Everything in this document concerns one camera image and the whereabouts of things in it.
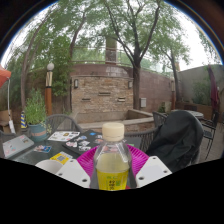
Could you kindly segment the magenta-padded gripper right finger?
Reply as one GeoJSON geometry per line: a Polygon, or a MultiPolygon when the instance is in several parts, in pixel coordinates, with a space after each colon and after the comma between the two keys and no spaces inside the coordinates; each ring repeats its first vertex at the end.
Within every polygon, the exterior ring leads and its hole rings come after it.
{"type": "Polygon", "coordinates": [[[137,188],[171,174],[169,168],[157,156],[148,156],[133,146],[128,148],[132,156],[132,172],[137,188]]]}

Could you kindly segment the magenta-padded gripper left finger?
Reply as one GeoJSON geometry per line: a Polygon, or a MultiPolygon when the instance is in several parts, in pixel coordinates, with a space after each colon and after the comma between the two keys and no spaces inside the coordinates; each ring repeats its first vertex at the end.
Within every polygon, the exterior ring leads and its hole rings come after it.
{"type": "Polygon", "coordinates": [[[77,159],[69,159],[56,175],[78,186],[97,189],[97,174],[94,170],[95,151],[96,148],[92,148],[77,159]]]}

